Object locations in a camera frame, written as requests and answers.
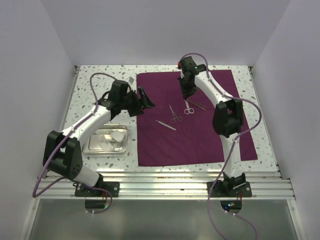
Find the steel scissors ring handles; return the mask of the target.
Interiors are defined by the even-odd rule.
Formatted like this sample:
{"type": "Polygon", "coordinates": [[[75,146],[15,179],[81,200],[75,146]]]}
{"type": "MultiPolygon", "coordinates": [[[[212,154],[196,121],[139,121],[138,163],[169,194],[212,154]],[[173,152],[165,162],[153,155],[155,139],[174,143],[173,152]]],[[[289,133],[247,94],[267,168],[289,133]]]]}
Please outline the steel scissors ring handles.
{"type": "Polygon", "coordinates": [[[195,111],[194,111],[193,108],[191,108],[191,107],[189,106],[189,102],[188,102],[186,99],[184,100],[184,102],[185,102],[185,106],[186,106],[186,108],[185,108],[185,110],[184,110],[184,113],[185,113],[186,115],[193,114],[195,111]]]}

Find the steel forceps ring handles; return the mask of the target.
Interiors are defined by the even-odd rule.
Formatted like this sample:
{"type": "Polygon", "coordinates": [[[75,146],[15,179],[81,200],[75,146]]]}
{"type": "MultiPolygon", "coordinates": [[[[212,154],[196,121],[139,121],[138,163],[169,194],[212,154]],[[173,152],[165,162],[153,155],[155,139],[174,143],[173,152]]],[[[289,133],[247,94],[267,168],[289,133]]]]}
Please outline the steel forceps ring handles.
{"type": "Polygon", "coordinates": [[[181,122],[183,118],[181,116],[177,116],[176,113],[174,112],[173,108],[171,105],[169,105],[170,111],[172,113],[172,119],[170,120],[172,124],[175,124],[177,121],[181,122]]]}

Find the steel tweezers long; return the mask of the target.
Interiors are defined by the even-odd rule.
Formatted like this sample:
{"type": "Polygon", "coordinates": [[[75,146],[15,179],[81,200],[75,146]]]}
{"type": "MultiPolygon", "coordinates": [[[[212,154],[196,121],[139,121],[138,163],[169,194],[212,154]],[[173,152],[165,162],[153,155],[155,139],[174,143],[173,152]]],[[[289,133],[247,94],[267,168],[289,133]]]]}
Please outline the steel tweezers long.
{"type": "Polygon", "coordinates": [[[168,124],[166,124],[166,123],[164,123],[164,122],[162,122],[162,121],[159,121],[159,120],[155,120],[157,123],[159,123],[159,124],[161,124],[162,126],[165,126],[166,128],[169,128],[169,129],[171,129],[171,130],[173,130],[173,131],[176,131],[176,128],[174,128],[174,127],[172,127],[172,126],[170,126],[170,125],[168,125],[168,124]]]}

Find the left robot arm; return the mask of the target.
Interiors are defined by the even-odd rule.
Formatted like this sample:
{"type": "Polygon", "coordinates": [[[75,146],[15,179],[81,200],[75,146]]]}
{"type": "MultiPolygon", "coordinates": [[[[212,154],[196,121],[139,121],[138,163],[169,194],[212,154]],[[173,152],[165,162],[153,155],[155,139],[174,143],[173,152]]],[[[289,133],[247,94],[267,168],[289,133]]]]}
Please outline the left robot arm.
{"type": "Polygon", "coordinates": [[[80,120],[60,132],[52,131],[46,139],[43,168],[86,186],[92,196],[103,193],[101,175],[83,164],[84,143],[104,124],[122,111],[130,117],[142,115],[145,109],[154,108],[142,87],[132,90],[129,83],[115,80],[111,89],[95,100],[92,109],[80,120]]]}

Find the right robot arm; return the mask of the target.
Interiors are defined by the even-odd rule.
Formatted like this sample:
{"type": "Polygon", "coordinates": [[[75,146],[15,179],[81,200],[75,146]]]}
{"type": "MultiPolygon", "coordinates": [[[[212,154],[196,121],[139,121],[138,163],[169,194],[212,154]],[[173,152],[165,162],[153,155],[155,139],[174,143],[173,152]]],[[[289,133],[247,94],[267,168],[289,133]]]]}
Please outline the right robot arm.
{"type": "Polygon", "coordinates": [[[191,56],[183,56],[178,62],[178,78],[185,101],[202,90],[214,106],[212,127],[219,135],[224,156],[220,176],[209,183],[208,196],[232,197],[238,195],[246,184],[241,163],[240,133],[244,124],[243,102],[233,97],[213,78],[207,64],[197,65],[191,56]]]}

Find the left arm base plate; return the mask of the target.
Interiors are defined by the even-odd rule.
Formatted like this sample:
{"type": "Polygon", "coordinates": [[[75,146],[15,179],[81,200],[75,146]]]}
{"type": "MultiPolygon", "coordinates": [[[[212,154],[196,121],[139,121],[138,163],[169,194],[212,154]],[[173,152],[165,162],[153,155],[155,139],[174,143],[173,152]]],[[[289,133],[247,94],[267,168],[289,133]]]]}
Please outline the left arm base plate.
{"type": "Polygon", "coordinates": [[[73,183],[75,187],[75,197],[99,198],[99,197],[115,197],[117,198],[120,191],[120,183],[117,181],[104,181],[99,185],[88,187],[80,183],[73,183]]]}

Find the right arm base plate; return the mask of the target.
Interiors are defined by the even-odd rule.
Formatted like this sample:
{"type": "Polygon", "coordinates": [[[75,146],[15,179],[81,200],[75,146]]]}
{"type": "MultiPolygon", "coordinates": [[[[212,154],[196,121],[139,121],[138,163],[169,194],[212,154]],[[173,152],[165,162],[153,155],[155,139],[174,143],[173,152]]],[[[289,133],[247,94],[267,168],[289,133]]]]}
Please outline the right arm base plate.
{"type": "Polygon", "coordinates": [[[252,197],[251,185],[248,181],[240,187],[234,189],[227,189],[221,180],[218,180],[214,185],[210,197],[212,198],[250,198],[252,197]]]}

